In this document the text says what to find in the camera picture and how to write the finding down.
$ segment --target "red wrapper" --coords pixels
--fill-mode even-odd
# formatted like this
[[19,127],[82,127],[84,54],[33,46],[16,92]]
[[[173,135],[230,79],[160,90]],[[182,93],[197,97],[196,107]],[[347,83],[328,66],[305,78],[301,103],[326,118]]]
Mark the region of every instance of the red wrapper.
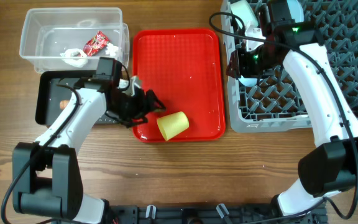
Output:
[[101,31],[98,31],[96,36],[85,44],[83,51],[87,54],[87,56],[92,56],[103,49],[109,42],[110,40],[106,37],[106,35],[104,35]]

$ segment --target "yellow cylinder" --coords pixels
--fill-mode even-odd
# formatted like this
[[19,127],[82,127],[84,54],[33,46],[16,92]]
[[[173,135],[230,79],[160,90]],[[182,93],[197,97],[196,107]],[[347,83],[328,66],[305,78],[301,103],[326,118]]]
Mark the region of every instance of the yellow cylinder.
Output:
[[189,120],[184,112],[177,112],[157,119],[157,125],[164,139],[169,139],[189,128]]

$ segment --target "wood grain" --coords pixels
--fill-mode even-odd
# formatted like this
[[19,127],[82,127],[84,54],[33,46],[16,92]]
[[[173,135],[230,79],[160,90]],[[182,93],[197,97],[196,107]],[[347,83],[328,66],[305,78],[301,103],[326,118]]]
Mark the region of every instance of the wood grain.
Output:
[[[132,39],[144,29],[208,27],[209,15],[219,11],[220,5],[221,0],[0,0],[0,206],[12,179],[13,148],[46,130],[34,121],[39,74],[19,56],[22,26],[30,8],[120,7]],[[225,69],[226,53],[221,54]],[[85,192],[113,205],[268,202],[298,177],[299,159],[314,149],[313,133],[297,129],[238,134],[228,120],[223,137],[210,142],[144,144],[123,127],[94,127],[78,155]],[[335,201],[347,210],[351,198],[352,192],[347,192]],[[354,218],[345,222],[328,207],[331,223],[358,223],[358,208]],[[43,220],[16,214],[11,203],[7,214],[13,223]]]

